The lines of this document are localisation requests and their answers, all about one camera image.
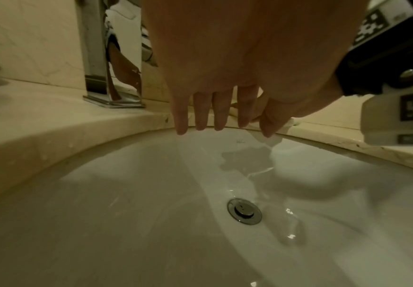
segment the white sink basin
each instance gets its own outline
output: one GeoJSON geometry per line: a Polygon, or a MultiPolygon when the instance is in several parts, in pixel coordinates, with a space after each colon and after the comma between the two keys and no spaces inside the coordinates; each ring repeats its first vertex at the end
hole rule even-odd
{"type": "Polygon", "coordinates": [[[73,157],[0,197],[0,287],[413,287],[413,170],[316,146],[167,130],[73,157]]]}

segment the chrome faucet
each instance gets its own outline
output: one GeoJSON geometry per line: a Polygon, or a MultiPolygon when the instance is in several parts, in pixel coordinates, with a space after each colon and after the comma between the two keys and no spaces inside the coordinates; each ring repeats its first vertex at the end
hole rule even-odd
{"type": "Polygon", "coordinates": [[[87,95],[107,108],[143,108],[139,0],[76,0],[87,95]]]}

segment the wall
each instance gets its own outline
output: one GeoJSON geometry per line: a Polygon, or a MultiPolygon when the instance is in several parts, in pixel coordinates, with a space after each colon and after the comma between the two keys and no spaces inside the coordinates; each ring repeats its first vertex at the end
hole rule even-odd
{"type": "Polygon", "coordinates": [[[0,0],[0,77],[85,89],[74,0],[0,0]]]}

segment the black object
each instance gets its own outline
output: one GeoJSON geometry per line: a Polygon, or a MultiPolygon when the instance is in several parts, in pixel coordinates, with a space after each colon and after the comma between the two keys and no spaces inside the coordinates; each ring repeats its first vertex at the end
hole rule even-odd
{"type": "MultiPolygon", "coordinates": [[[[384,29],[387,23],[382,22],[378,26],[384,29]]],[[[354,44],[359,44],[370,36],[372,35],[364,35],[359,39],[357,37],[354,44]]],[[[348,52],[339,64],[336,75],[345,96],[380,95],[384,83],[394,88],[412,87],[413,73],[402,77],[411,70],[413,17],[348,52]]]]}

